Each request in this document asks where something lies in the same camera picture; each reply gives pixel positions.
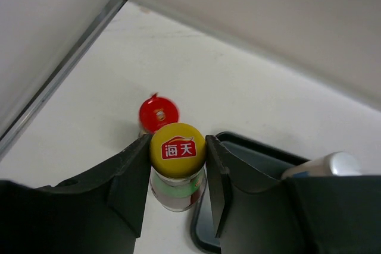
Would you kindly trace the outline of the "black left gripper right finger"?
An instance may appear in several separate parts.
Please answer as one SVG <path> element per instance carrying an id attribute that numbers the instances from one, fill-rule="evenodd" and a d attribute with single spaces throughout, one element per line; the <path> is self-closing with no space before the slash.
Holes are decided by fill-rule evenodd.
<path id="1" fill-rule="evenodd" d="M 208 135 L 207 173 L 223 253 L 379 253 L 380 177 L 278 180 Z"/>

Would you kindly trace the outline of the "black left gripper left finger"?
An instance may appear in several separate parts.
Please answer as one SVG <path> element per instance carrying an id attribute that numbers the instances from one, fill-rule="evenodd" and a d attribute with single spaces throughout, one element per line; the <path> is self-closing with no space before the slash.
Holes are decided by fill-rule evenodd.
<path id="1" fill-rule="evenodd" d="M 151 163 L 146 134 L 56 186 L 1 181 L 2 253 L 133 253 Z"/>

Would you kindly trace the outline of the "yellow cap sauce bottle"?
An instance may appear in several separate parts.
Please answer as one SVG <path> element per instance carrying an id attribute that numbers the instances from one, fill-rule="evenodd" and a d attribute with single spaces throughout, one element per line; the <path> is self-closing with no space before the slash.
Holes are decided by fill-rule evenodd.
<path id="1" fill-rule="evenodd" d="M 157 201 L 173 212 L 183 212 L 205 191 L 206 141 L 193 126 L 172 123 L 160 128 L 149 146 L 150 187 Z"/>

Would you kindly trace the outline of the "silver lid blue label canister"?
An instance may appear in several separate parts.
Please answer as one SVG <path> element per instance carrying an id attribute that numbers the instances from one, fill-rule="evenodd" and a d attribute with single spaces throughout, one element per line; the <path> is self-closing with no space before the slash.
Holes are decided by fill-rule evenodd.
<path id="1" fill-rule="evenodd" d="M 335 152 L 286 170 L 281 179 L 291 177 L 331 177 L 363 175 L 356 158 L 346 152 Z"/>

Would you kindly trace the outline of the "red lid sauce jar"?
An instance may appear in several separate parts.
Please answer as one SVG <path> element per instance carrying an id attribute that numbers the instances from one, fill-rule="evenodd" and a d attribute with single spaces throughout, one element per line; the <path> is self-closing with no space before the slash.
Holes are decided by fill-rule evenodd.
<path id="1" fill-rule="evenodd" d="M 169 98 L 152 94 L 139 109 L 139 136 L 155 133 L 167 124 L 177 123 L 180 112 L 177 105 Z"/>

